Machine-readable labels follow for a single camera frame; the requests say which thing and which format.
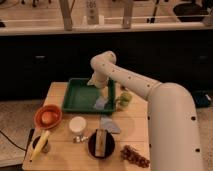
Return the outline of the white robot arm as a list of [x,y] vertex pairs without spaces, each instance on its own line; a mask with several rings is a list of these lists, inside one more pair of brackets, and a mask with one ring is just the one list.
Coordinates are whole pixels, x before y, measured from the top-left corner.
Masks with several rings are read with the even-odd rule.
[[94,56],[89,83],[104,88],[110,79],[147,101],[151,171],[204,171],[197,113],[189,91],[116,65],[116,55]]

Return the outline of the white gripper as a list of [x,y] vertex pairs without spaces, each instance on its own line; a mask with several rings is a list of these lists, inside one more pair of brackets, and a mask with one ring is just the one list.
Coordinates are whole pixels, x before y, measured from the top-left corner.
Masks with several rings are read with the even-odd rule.
[[108,84],[108,78],[105,76],[100,76],[93,74],[92,77],[87,82],[88,86],[95,86],[96,88],[103,89]]

